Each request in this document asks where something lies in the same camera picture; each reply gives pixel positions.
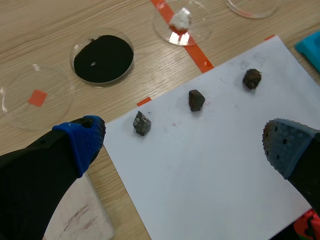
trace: rock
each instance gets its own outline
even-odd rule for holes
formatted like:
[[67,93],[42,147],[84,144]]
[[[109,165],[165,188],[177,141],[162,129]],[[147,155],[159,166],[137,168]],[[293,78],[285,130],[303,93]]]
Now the rock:
[[243,79],[248,89],[256,89],[261,80],[261,73],[256,69],[249,69]]
[[189,105],[192,112],[200,111],[205,100],[205,97],[198,90],[189,91]]
[[137,134],[139,134],[140,136],[144,136],[150,131],[151,121],[146,118],[146,116],[143,115],[142,112],[138,111],[133,121],[133,127]]

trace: wooden table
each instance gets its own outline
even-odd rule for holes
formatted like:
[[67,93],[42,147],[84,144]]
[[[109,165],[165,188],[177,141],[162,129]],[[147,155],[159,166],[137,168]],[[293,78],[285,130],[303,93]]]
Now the wooden table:
[[[236,15],[224,0],[205,0],[205,4],[213,20],[212,35],[199,46],[214,66],[275,34],[320,83],[320,74],[294,50],[296,42],[320,29],[319,0],[283,0],[274,15],[260,20]],[[157,98],[201,74],[183,47],[168,44],[155,34],[154,10],[149,0],[0,0],[0,86],[5,87],[23,64],[54,65],[65,71],[75,89],[72,105],[61,122],[84,115],[114,120],[140,100]],[[131,74],[106,88],[84,84],[69,64],[75,41],[98,27],[125,33],[135,52]],[[0,129],[0,154],[24,148],[50,130],[16,128],[2,111]],[[88,172],[115,227],[114,239],[150,239],[105,149]]]

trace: sheet of paper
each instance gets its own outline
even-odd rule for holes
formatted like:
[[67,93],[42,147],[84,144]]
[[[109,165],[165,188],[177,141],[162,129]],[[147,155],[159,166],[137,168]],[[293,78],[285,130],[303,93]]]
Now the sheet of paper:
[[64,194],[45,231],[45,240],[109,240],[114,228],[85,173]]
[[[255,91],[248,69],[262,72]],[[145,137],[138,110],[152,121]],[[153,240],[268,240],[310,208],[266,159],[275,118],[320,129],[320,88],[278,37],[109,122],[104,145]]]

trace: glass petri dish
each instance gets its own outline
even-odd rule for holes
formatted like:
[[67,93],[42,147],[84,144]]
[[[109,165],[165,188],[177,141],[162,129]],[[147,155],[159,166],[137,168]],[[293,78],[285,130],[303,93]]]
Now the glass petri dish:
[[[175,13],[185,9],[191,13],[191,24],[186,31],[169,26]],[[191,46],[206,40],[211,34],[211,21],[204,5],[195,0],[166,0],[157,4],[153,14],[154,31],[168,43]]]
[[279,7],[279,0],[225,0],[235,13],[250,19],[261,19],[272,15]]
[[97,28],[82,35],[70,51],[73,72],[86,84],[106,87],[124,79],[134,66],[130,39],[112,28]]
[[68,77],[53,66],[22,67],[2,91],[4,116],[15,127],[27,130],[52,128],[72,102]]

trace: cyan object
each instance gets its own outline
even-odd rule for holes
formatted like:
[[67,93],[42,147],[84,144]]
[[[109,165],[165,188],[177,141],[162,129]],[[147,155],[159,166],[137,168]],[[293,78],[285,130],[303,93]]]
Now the cyan object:
[[320,72],[320,32],[316,32],[295,45],[295,49]]

